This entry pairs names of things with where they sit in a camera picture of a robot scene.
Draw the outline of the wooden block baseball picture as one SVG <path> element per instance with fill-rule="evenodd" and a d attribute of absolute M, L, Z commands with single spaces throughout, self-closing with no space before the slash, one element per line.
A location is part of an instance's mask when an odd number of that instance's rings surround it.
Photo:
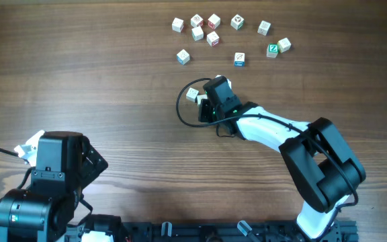
<path fill-rule="evenodd" d="M 207 98 L 208 98 L 208 96 L 207 96 L 206 94 L 198 95 L 198 96 L 196 97 L 196 103 L 197 103 L 198 107 L 201 106 L 202 100 L 203 100 L 203 99 L 207 99 Z"/>

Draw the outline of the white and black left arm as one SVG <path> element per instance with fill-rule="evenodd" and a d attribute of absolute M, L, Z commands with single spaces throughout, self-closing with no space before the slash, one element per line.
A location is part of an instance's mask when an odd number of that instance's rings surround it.
<path fill-rule="evenodd" d="M 108 168 L 107 161 L 79 132 L 41 131 L 22 145 L 33 160 L 20 184 L 0 199 L 0 241 L 128 241 L 120 217 L 89 213 L 70 221 L 83 190 Z"/>

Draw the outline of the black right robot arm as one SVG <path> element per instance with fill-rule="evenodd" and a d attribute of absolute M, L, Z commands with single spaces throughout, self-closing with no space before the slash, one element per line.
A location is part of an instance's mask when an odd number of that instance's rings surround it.
<path fill-rule="evenodd" d="M 199 121 L 223 126 L 231 136 L 255 141 L 283 157 L 304 199 L 296 225 L 309 239 L 322 239 L 338 212 L 359 198 L 356 189 L 366 171 L 337 127 L 326 118 L 297 122 L 265 111 L 253 102 L 242 104 L 229 80 L 217 76 L 203 86 Z"/>

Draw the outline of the wooden block number six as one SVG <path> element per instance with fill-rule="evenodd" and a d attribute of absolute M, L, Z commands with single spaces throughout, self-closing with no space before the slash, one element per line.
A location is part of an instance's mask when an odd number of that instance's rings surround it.
<path fill-rule="evenodd" d="M 199 91 L 197 89 L 190 87 L 187 90 L 186 99 L 191 101 L 191 102 L 196 102 L 198 95 L 199 95 Z"/>

